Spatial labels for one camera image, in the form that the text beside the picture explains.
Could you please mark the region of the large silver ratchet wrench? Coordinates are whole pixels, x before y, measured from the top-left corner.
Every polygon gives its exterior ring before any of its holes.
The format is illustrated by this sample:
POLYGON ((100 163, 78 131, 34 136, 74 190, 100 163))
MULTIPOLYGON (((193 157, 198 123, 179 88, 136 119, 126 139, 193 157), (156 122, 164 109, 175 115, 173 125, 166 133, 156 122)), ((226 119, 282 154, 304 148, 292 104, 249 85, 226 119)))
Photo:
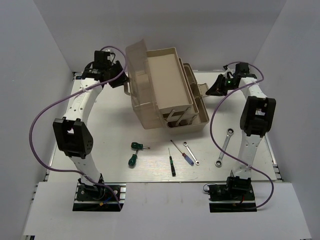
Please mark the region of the large silver ratchet wrench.
POLYGON ((224 143, 222 146, 222 151, 220 152, 219 157, 215 162, 215 166, 217 168, 220 168, 223 164, 223 157, 225 155, 225 151, 226 151, 228 144, 230 142, 230 139, 233 135, 234 135, 234 130, 232 128, 228 128, 226 131, 226 137, 225 137, 225 140, 224 140, 224 143))

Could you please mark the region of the beige toolbox with clear lid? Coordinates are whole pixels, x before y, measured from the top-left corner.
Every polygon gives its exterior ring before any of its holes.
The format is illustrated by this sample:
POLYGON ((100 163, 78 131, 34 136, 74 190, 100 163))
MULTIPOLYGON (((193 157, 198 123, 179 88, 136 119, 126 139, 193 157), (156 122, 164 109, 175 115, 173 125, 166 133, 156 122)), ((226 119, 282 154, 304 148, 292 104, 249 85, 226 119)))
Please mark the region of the beige toolbox with clear lid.
POLYGON ((144 40, 125 49, 133 111, 144 129, 172 135, 200 132, 209 123, 204 103, 207 83, 199 84, 189 63, 174 47, 147 50, 144 40))

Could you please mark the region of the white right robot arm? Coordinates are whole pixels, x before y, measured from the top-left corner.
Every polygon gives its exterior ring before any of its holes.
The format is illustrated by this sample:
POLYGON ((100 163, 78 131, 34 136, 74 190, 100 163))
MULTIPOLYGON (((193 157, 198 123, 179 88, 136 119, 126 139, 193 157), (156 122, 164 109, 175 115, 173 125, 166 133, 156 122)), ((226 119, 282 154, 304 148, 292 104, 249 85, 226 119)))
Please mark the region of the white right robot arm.
POLYGON ((231 70, 226 64, 224 73, 218 75, 215 83, 205 92, 207 96, 223 96, 224 99, 236 91, 241 91, 246 99, 239 126, 241 144, 236 167, 231 170, 225 187, 226 195, 236 200, 247 192, 251 185, 252 166, 258 146, 272 127, 275 114, 276 100, 267 97, 259 86, 261 79, 250 72, 251 64, 236 61, 235 69, 231 70))

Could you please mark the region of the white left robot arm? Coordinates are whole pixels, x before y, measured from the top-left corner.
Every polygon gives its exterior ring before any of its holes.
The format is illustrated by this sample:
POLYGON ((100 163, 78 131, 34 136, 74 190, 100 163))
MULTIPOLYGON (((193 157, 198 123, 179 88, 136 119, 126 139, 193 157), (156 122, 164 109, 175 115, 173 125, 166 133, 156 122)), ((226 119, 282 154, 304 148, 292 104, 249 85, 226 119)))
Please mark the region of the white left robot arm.
POLYGON ((56 118, 53 122, 58 149, 81 172, 79 183, 88 186, 88 193, 96 200, 105 196, 106 187, 101 184, 103 176, 91 155, 94 140, 87 122, 98 95, 105 87, 100 83, 112 79, 108 84, 117 88, 128 80, 121 63, 115 61, 115 56, 110 49, 94 52, 94 60, 87 64, 80 76, 79 93, 73 97, 72 104, 63 117, 56 118))

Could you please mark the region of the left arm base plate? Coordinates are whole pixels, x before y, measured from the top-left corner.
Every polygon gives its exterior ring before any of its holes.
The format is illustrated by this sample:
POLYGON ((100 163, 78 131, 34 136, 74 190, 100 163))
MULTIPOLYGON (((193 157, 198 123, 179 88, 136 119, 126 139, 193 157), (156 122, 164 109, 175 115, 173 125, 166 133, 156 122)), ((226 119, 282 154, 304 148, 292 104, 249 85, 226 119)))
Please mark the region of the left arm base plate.
POLYGON ((125 203, 126 184, 112 183, 109 189, 102 190, 102 192, 90 191, 85 188, 83 184, 78 184, 75 197, 73 201, 73 212, 120 212, 118 202, 121 207, 125 203))

